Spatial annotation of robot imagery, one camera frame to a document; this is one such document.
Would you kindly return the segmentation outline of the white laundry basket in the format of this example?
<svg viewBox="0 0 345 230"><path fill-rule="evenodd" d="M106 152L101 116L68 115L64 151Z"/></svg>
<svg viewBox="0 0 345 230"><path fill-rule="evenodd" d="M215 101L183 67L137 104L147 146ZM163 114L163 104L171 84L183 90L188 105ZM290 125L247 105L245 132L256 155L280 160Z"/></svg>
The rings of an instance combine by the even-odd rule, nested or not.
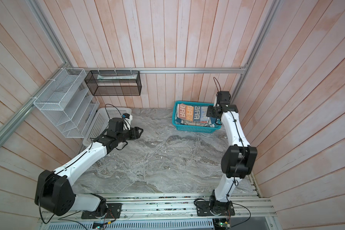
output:
<svg viewBox="0 0 345 230"><path fill-rule="evenodd" d="M119 107L118 109L112 106L100 108L96 112L86 132L86 135L82 141L83 146L88 147L91 144L91 140L93 138L98 137L101 134L101 132L106 129L106 127L109 124L109 119L114 118L114 117L121 118L122 115L125 113L131 115L131 112L132 111L130 108L124 108L124 107Z"/></svg>

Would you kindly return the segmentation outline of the small patterned cloth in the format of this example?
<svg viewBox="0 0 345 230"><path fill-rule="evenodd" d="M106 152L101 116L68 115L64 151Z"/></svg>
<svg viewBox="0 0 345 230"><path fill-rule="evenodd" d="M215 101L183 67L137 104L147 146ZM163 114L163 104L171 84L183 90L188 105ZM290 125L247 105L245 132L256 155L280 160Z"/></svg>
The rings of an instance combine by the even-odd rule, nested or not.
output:
<svg viewBox="0 0 345 230"><path fill-rule="evenodd" d="M207 116L207 106L192 106L180 103L176 107L177 117L188 122L207 123L210 118Z"/></svg>

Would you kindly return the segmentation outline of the teal plastic basket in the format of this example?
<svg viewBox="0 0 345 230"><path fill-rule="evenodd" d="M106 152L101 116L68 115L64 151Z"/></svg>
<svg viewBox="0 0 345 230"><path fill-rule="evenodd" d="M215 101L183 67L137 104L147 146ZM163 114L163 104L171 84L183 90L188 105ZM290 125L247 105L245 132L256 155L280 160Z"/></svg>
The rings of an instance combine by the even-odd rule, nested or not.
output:
<svg viewBox="0 0 345 230"><path fill-rule="evenodd" d="M198 102L188 102L188 101L176 101L174 108L173 108L173 115L172 115L172 120L177 117L177 105L178 104L186 104L186 105L192 105L192 106L210 106L213 105L211 103L198 103ZM211 118L215 119L214 124L217 125L218 121L216 118ZM200 126L187 126L187 125L176 125L173 123L172 124L175 126L175 128L179 131L190 131L190 132L199 132L199 133L213 133L216 130L220 129L220 125L217 125L216 127L200 127Z"/></svg>

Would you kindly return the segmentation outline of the blue patterned towel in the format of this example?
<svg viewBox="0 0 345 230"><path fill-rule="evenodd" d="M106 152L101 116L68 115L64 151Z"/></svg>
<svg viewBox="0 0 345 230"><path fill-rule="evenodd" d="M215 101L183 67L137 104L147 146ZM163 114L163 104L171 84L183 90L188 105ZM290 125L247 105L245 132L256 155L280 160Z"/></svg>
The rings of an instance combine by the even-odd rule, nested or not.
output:
<svg viewBox="0 0 345 230"><path fill-rule="evenodd" d="M217 125L214 124L215 119L211 119L209 117L203 117L203 119L194 119L193 121L184 120L181 118L176 117L172 120L172 122L176 125L187 125L187 126L201 126L201 127L216 127Z"/></svg>

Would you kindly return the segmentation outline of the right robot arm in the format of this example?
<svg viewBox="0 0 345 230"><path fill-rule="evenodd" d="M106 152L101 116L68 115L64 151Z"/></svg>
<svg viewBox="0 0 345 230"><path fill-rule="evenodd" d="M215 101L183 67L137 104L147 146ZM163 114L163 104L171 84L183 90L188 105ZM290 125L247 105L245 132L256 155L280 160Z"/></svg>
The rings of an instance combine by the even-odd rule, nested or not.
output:
<svg viewBox="0 0 345 230"><path fill-rule="evenodd" d="M228 91L217 92L215 104L209 106L207 112L208 117L215 118L224 126L229 144L221 159L223 176L209 201L209 208L215 215L230 209L232 193L239 182L251 174L257 157L257 148L246 139L237 106L230 100Z"/></svg>

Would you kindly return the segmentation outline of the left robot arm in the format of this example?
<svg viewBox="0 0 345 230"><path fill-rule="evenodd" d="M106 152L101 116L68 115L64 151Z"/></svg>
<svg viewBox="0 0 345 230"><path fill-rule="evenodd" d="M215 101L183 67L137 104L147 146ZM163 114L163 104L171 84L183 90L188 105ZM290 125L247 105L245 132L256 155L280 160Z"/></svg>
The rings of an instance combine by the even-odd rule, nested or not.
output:
<svg viewBox="0 0 345 230"><path fill-rule="evenodd" d="M53 171L43 171L38 177L34 198L39 210L45 209L56 216L69 211L85 211L96 218L105 217L108 206L104 197L76 194L72 186L98 160L141 137L143 129L131 127L131 120L130 115L110 119L106 129L83 152Z"/></svg>

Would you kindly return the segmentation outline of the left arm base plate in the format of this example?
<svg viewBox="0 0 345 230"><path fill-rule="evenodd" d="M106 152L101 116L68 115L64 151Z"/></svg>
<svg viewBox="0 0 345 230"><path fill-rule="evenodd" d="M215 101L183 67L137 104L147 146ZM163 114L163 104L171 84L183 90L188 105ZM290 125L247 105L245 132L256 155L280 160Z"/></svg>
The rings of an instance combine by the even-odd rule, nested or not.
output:
<svg viewBox="0 0 345 230"><path fill-rule="evenodd" d="M83 211L81 219L118 219L122 210L121 203L105 203L96 211Z"/></svg>

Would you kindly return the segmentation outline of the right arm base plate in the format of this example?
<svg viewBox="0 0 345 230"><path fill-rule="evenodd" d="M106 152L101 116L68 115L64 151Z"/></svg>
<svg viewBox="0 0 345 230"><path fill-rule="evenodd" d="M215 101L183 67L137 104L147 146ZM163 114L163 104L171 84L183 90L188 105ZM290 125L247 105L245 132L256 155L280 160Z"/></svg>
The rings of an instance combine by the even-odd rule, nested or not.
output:
<svg viewBox="0 0 345 230"><path fill-rule="evenodd" d="M210 202L205 200L194 201L196 212L199 217L208 216L234 216L235 211L230 202Z"/></svg>

